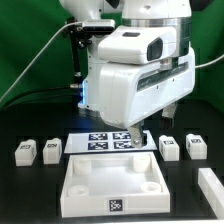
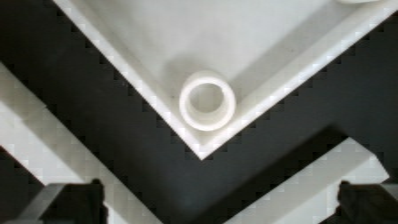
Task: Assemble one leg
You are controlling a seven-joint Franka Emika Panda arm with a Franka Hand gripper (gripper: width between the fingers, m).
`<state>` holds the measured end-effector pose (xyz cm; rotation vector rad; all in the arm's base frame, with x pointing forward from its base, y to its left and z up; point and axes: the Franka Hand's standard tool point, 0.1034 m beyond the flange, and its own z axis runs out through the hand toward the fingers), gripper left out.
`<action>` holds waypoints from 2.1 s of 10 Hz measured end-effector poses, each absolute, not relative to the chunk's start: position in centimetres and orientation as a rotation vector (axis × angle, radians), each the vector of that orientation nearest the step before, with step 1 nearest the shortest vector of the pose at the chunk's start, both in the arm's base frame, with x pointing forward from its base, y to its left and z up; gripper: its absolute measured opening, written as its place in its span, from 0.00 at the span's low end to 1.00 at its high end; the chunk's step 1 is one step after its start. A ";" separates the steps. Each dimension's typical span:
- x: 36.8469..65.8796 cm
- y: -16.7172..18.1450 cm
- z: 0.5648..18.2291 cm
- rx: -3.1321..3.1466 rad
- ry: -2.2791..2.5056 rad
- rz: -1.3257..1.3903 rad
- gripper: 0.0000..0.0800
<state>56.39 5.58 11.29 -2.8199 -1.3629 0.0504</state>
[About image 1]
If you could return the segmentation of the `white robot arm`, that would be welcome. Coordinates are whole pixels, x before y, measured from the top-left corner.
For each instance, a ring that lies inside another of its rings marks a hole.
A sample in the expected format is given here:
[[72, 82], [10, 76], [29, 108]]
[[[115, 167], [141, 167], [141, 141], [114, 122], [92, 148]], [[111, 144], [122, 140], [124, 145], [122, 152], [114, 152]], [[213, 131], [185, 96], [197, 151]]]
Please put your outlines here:
[[78, 22], [88, 74], [81, 111], [126, 129], [144, 145], [142, 121], [175, 106], [195, 85], [190, 0], [59, 0]]

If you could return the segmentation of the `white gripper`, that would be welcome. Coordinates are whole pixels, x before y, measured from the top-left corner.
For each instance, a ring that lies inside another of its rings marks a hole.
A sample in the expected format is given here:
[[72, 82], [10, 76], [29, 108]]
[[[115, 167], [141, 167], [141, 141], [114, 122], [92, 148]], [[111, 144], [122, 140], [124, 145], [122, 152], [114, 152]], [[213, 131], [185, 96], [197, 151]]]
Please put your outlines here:
[[131, 144], [144, 146], [142, 121], [162, 111], [165, 128], [174, 126], [175, 101], [192, 92], [195, 84], [193, 49], [178, 59], [175, 69], [160, 71], [160, 63], [125, 65], [106, 63], [99, 78], [99, 112], [103, 121], [117, 128], [128, 128]]

